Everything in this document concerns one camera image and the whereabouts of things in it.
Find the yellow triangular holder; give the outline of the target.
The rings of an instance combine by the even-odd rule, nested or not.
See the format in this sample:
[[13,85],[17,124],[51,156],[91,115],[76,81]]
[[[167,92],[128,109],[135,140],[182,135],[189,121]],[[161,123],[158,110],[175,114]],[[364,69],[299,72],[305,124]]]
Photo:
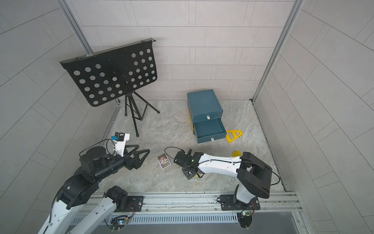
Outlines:
[[242,135],[243,132],[241,130],[227,130],[226,140],[228,141],[228,143],[232,143]]

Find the right circuit board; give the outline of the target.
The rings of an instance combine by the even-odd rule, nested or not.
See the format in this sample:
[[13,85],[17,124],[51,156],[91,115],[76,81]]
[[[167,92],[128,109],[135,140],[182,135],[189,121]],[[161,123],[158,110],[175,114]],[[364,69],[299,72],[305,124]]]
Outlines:
[[242,229],[248,229],[253,222],[253,216],[245,212],[237,213],[237,219]]

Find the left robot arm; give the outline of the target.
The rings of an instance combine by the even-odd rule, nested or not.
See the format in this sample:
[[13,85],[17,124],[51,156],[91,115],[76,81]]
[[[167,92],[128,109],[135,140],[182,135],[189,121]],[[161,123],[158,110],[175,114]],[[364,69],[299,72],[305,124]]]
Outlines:
[[[138,169],[150,153],[149,149],[139,150],[139,145],[130,145],[131,151],[111,155],[106,148],[95,146],[80,157],[81,166],[65,181],[55,196],[50,214],[40,229],[41,234],[65,234],[84,205],[99,189],[99,183],[122,168]],[[109,227],[121,230],[140,212],[143,196],[129,196],[128,192],[114,186],[105,192],[98,205],[73,228],[71,234],[90,234],[113,212],[129,212],[115,218]]]

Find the playing card box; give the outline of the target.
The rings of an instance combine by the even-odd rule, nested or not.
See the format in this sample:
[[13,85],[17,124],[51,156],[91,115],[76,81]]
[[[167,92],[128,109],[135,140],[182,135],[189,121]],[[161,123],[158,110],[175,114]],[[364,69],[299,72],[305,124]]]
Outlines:
[[157,157],[157,161],[162,170],[166,169],[167,167],[171,166],[171,161],[166,153]]

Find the aluminium mounting rail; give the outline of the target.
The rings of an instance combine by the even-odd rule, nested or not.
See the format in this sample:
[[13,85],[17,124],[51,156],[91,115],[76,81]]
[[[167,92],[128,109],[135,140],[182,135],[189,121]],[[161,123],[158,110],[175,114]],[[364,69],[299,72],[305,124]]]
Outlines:
[[131,193],[129,196],[144,196],[141,212],[116,212],[116,204],[109,200],[102,205],[103,194],[93,194],[85,205],[66,209],[65,203],[57,202],[53,205],[52,217],[62,214],[87,215],[93,210],[108,215],[156,215],[156,214],[208,214],[208,213],[253,213],[253,212],[299,212],[302,206],[293,192],[273,192],[270,198],[258,198],[260,210],[234,210],[222,211],[221,205],[216,201],[220,195],[232,193]]

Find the left circuit board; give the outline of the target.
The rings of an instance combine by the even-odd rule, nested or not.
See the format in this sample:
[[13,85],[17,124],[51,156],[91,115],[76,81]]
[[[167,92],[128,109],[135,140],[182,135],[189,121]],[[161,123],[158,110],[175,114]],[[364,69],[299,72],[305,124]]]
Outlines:
[[111,220],[111,229],[112,232],[120,232],[123,227],[129,223],[129,217],[127,215],[120,215]]

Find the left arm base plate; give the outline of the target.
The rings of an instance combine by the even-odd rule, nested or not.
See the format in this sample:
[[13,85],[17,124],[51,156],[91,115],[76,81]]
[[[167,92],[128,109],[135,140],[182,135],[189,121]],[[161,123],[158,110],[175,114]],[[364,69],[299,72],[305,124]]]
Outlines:
[[116,212],[141,212],[144,196],[126,196],[117,202]]

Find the teal three-drawer cabinet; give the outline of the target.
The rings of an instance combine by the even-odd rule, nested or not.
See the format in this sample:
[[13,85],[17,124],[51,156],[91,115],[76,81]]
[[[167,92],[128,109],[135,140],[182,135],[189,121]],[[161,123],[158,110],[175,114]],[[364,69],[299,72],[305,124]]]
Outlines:
[[226,137],[222,123],[222,106],[214,90],[187,93],[189,115],[197,143],[215,141]]

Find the black perforated music stand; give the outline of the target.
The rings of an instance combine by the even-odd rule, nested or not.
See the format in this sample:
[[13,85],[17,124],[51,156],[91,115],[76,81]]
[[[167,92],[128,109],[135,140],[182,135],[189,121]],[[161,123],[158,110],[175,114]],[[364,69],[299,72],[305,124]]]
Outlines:
[[137,90],[157,81],[154,42],[149,38],[67,59],[60,64],[92,107],[124,97],[125,109],[131,111],[133,121],[142,121],[145,112],[139,111],[134,97],[141,99],[146,107],[152,107]]

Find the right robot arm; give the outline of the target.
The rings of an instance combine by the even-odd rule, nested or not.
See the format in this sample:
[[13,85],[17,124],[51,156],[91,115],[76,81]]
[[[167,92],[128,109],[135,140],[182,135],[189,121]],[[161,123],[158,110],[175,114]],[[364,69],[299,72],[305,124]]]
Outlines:
[[190,180],[200,174],[221,174],[235,177],[241,183],[234,193],[234,202],[248,205],[253,198],[268,199],[273,170],[252,153],[243,152],[240,157],[218,157],[196,152],[193,155],[181,150],[173,161]]

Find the circuit board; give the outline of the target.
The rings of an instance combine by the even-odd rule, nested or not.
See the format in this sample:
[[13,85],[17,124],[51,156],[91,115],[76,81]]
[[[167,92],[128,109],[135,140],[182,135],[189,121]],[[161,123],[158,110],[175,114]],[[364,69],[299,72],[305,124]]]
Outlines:
[[129,223],[129,217],[127,215],[120,215],[111,220],[111,229],[112,232],[120,232],[123,227]]
[[248,229],[253,222],[253,216],[245,212],[237,213],[237,219],[242,229]]

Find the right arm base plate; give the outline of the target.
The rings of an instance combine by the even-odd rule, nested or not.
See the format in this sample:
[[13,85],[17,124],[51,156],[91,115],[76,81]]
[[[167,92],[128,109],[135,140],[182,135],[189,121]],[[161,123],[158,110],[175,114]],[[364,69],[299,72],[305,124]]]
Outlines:
[[260,210],[260,203],[257,197],[251,199],[250,203],[246,204],[241,201],[234,199],[234,194],[220,195],[216,200],[220,205],[222,211],[234,211],[234,210]]

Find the small yellow block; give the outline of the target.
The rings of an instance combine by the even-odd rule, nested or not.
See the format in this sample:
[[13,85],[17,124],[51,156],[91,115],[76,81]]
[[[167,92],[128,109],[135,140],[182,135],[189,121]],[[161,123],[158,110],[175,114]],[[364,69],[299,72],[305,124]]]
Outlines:
[[242,155],[242,153],[240,152],[240,151],[234,151],[233,153],[232,153],[232,156],[233,157],[240,157]]

